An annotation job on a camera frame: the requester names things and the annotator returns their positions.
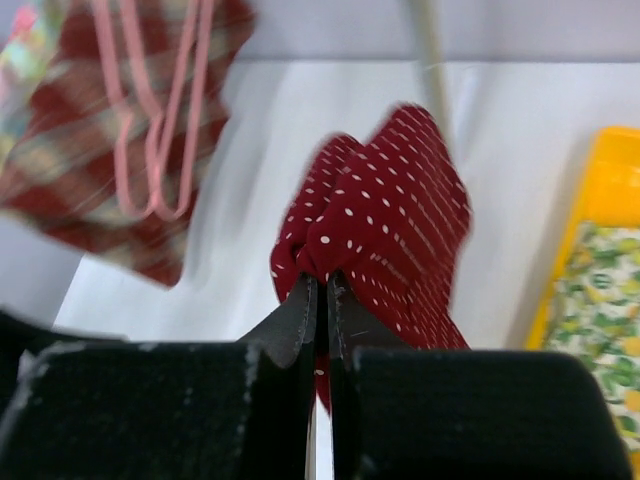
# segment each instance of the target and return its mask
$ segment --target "polka dot cloth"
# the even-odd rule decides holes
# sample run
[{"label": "polka dot cloth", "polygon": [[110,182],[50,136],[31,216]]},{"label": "polka dot cloth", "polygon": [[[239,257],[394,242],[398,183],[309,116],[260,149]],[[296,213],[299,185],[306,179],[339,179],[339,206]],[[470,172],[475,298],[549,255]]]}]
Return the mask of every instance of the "polka dot cloth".
[{"label": "polka dot cloth", "polygon": [[367,144],[336,135],[316,154],[271,255],[276,292],[284,300],[300,272],[326,283],[342,270],[405,342],[466,348],[448,307],[470,218],[433,118],[399,106]]}]

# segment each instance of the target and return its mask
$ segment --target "green and yellow patterned fabric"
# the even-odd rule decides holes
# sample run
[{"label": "green and yellow patterned fabric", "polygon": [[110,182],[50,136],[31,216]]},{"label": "green and yellow patterned fabric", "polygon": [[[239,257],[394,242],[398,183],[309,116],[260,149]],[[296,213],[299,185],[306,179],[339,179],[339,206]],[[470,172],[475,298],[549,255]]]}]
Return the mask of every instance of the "green and yellow patterned fabric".
[{"label": "green and yellow patterned fabric", "polygon": [[581,226],[555,284],[546,350],[580,358],[630,452],[640,451],[640,228]]}]

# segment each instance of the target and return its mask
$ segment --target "pink wire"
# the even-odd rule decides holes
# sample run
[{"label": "pink wire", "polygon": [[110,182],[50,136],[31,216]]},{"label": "pink wire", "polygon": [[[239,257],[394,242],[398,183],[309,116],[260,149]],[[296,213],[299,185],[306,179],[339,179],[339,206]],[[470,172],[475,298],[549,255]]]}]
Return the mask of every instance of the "pink wire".
[{"label": "pink wire", "polygon": [[[126,104],[122,95],[119,81],[119,70],[115,54],[115,42],[113,40],[111,19],[108,10],[108,0],[93,0],[96,11],[96,32],[101,49],[101,58],[107,94],[112,105]],[[189,118],[187,122],[187,134],[185,140],[184,158],[180,177],[180,190],[176,210],[171,210],[163,197],[162,183],[166,173],[169,148],[173,139],[178,109],[184,86],[187,63],[191,44],[195,35],[197,20],[197,7],[201,2],[200,24],[196,45],[196,61],[194,66],[194,80],[191,92]],[[136,212],[132,208],[129,195],[129,181],[127,168],[126,140],[128,130],[131,128],[133,114],[126,107],[126,115],[122,121],[122,131],[114,149],[114,168],[116,172],[116,191],[120,204],[128,214],[136,216],[148,216],[155,212],[163,220],[175,220],[183,215],[189,208],[193,182],[193,168],[196,161],[196,148],[200,113],[202,111],[204,86],[208,63],[209,42],[214,13],[214,0],[192,0],[188,5],[185,24],[180,39],[176,73],[173,78],[171,93],[168,102],[168,115],[160,107],[154,95],[149,76],[145,68],[145,54],[140,31],[140,22],[134,2],[120,0],[120,10],[123,16],[123,29],[125,32],[125,44],[131,59],[134,88],[140,100],[143,110],[151,119],[149,132],[145,141],[145,163],[149,183],[149,203],[142,212]],[[160,127],[164,121],[162,138]]]}]

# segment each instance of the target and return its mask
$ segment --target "yellow tray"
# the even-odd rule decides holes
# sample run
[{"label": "yellow tray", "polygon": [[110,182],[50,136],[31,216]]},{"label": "yellow tray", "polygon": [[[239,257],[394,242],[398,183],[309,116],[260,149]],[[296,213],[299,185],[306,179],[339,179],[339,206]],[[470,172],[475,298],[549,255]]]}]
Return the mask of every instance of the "yellow tray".
[{"label": "yellow tray", "polygon": [[[640,130],[609,127],[598,134],[527,339],[528,350],[542,347],[554,283],[564,275],[578,226],[586,221],[611,227],[640,226]],[[632,462],[640,480],[640,454],[633,454]]]}]

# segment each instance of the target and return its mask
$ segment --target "plaid cloth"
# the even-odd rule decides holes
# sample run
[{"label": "plaid cloth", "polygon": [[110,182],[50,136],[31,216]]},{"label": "plaid cloth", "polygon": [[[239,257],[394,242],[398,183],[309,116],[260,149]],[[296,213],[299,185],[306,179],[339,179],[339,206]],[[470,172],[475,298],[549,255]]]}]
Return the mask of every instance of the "plaid cloth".
[{"label": "plaid cloth", "polygon": [[[163,105],[171,90],[189,1],[136,0],[146,68]],[[131,197],[143,205],[149,194],[144,162],[149,119],[135,98],[116,2],[111,7],[120,76],[135,114],[128,137]],[[139,220],[122,213],[116,198],[113,145],[120,124],[106,96],[91,2],[69,0],[57,54],[31,97],[31,121],[0,176],[5,213],[54,239],[175,285],[198,188],[228,120],[220,92],[234,56],[253,29],[254,13],[243,0],[216,3],[190,208],[172,222],[155,214]],[[170,204],[175,204],[179,190],[192,66],[164,181]]]},{"label": "plaid cloth", "polygon": [[[361,145],[331,137],[315,156],[271,254],[284,300],[300,272],[345,273],[360,303],[415,348],[467,348],[449,317],[471,210],[426,110],[402,105]],[[328,358],[318,359],[328,372]],[[317,377],[328,405],[327,375]]]}]

